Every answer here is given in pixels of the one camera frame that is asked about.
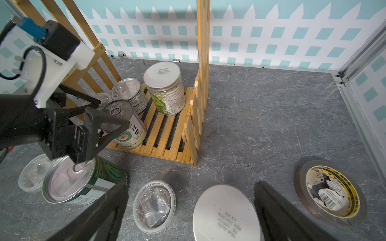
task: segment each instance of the metal bolt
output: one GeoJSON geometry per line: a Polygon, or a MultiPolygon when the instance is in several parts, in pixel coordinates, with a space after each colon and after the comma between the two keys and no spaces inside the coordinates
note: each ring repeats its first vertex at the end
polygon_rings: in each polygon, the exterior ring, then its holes
{"type": "Polygon", "coordinates": [[[57,64],[57,65],[62,65],[62,63],[60,63],[59,61],[57,61],[56,59],[54,60],[54,63],[57,64]]]}

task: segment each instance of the white can lid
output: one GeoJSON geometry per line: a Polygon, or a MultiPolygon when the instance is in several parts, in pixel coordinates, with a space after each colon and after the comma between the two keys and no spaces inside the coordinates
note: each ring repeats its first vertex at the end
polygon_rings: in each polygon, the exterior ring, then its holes
{"type": "Polygon", "coordinates": [[[42,190],[43,180],[51,169],[55,160],[51,161],[46,154],[32,159],[19,176],[19,187],[24,192],[39,192],[42,190]]]}
{"type": "Polygon", "coordinates": [[[144,73],[144,82],[150,88],[165,88],[173,84],[181,75],[179,66],[173,62],[159,62],[144,73]]]}
{"type": "Polygon", "coordinates": [[[239,189],[215,185],[198,198],[193,211],[196,241],[261,240],[255,207],[239,189]]]}

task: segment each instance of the tin can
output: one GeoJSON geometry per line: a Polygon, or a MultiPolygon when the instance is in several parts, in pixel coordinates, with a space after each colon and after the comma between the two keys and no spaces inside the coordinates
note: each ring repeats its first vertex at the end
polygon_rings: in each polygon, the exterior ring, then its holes
{"type": "MultiPolygon", "coordinates": [[[[133,149],[144,141],[147,128],[127,100],[110,102],[102,111],[130,121],[129,128],[114,139],[122,148],[133,149]]],[[[119,125],[112,124],[101,125],[101,129],[106,133],[118,127],[119,125]]]]}
{"type": "Polygon", "coordinates": [[[157,110],[164,115],[175,115],[185,106],[181,70],[173,62],[159,62],[144,73],[144,82],[157,110]]]}
{"type": "Polygon", "coordinates": [[[125,99],[133,106],[137,114],[147,107],[147,99],[141,84],[138,80],[127,78],[119,81],[111,89],[111,96],[114,100],[125,99]]]}
{"type": "Polygon", "coordinates": [[[96,156],[75,165],[69,156],[59,158],[43,181],[42,193],[49,203],[86,205],[93,203],[116,183],[129,188],[129,176],[122,168],[96,156]]]}

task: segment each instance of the round metal lid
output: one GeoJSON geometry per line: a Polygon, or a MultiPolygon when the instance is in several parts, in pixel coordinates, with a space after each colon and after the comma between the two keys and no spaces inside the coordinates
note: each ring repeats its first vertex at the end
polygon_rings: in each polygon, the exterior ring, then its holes
{"type": "Polygon", "coordinates": [[[127,78],[119,81],[111,90],[113,99],[131,99],[140,90],[141,85],[137,79],[127,78]]]}
{"type": "Polygon", "coordinates": [[[179,66],[173,62],[159,62],[144,73],[144,82],[150,88],[165,88],[173,84],[181,75],[179,66]]]}
{"type": "Polygon", "coordinates": [[[261,239],[255,207],[239,189],[215,185],[198,198],[193,212],[196,241],[261,239]]]}
{"type": "MultiPolygon", "coordinates": [[[[127,120],[130,120],[131,116],[133,115],[133,107],[131,106],[130,102],[123,99],[110,102],[105,108],[103,108],[102,111],[127,120]]],[[[100,126],[103,131],[114,131],[119,127],[120,125],[106,123],[103,123],[100,126]]]]}
{"type": "Polygon", "coordinates": [[[77,165],[69,156],[58,159],[44,179],[43,196],[53,203],[71,199],[91,179],[94,168],[94,159],[77,165]]]}

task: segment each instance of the wooden slatted tray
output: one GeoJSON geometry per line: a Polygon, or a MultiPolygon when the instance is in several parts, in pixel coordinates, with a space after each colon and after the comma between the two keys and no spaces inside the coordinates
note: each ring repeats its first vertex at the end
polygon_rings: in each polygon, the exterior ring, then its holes
{"type": "Polygon", "coordinates": [[[115,141],[112,141],[109,145],[107,145],[107,148],[194,165],[193,160],[191,159],[191,154],[188,145],[184,146],[183,152],[178,151],[184,130],[183,127],[185,118],[182,117],[185,117],[190,111],[190,98],[192,96],[193,87],[188,87],[184,89],[185,106],[177,118],[176,115],[165,116],[162,113],[156,111],[156,106],[150,97],[150,93],[147,92],[145,84],[142,84],[142,89],[145,91],[145,96],[148,99],[150,105],[150,108],[147,108],[148,111],[144,111],[139,114],[139,117],[143,120],[145,126],[148,129],[146,138],[147,141],[145,139],[146,144],[140,144],[139,146],[133,149],[124,149],[119,146],[115,141]],[[164,121],[164,118],[167,119],[166,124],[163,130],[161,130],[162,132],[160,133],[159,131],[161,128],[161,124],[164,121]],[[174,135],[170,136],[174,123],[177,123],[176,130],[174,132],[174,135]],[[160,136],[161,138],[159,139],[159,142],[156,143],[158,136],[160,136]],[[172,139],[173,141],[171,143],[170,149],[167,149],[167,143],[169,139],[172,139]]]}
{"type": "MultiPolygon", "coordinates": [[[[46,6],[57,22],[61,23],[74,36],[82,41],[82,38],[79,36],[73,25],[69,22],[54,0],[40,1],[46,6]]],[[[73,71],[62,81],[62,83],[80,92],[86,93],[86,91],[78,84],[78,81],[83,79],[95,93],[103,92],[102,88],[87,72],[90,68],[93,68],[100,76],[106,87],[111,90],[113,88],[113,83],[98,63],[98,59],[100,58],[103,60],[113,78],[117,82],[121,80],[121,77],[107,56],[105,47],[99,42],[74,1],[62,1],[94,47],[95,52],[94,58],[86,69],[80,71],[74,68],[73,71]]],[[[22,13],[24,13],[27,17],[30,17],[36,24],[40,26],[45,24],[44,18],[39,14],[29,0],[12,0],[12,2],[21,10],[22,13]]],[[[183,110],[179,114],[173,116],[164,116],[158,111],[156,112],[156,106],[150,100],[150,93],[147,93],[146,86],[142,85],[142,88],[146,93],[146,97],[150,101],[149,109],[143,114],[140,114],[140,117],[142,117],[144,124],[148,128],[148,133],[145,138],[146,142],[144,141],[143,144],[134,149],[126,150],[118,146],[117,143],[113,141],[107,146],[108,148],[188,163],[192,166],[196,165],[198,158],[197,151],[200,148],[200,136],[202,132],[202,124],[204,122],[204,113],[207,106],[209,88],[209,21],[210,0],[197,0],[199,71],[195,79],[194,87],[188,87],[185,89],[186,104],[183,110]],[[179,151],[181,140],[185,142],[183,151],[179,151]]],[[[67,98],[66,108],[73,107],[77,107],[76,103],[67,98]]],[[[83,120],[82,115],[78,115],[77,117],[83,120]]]]}

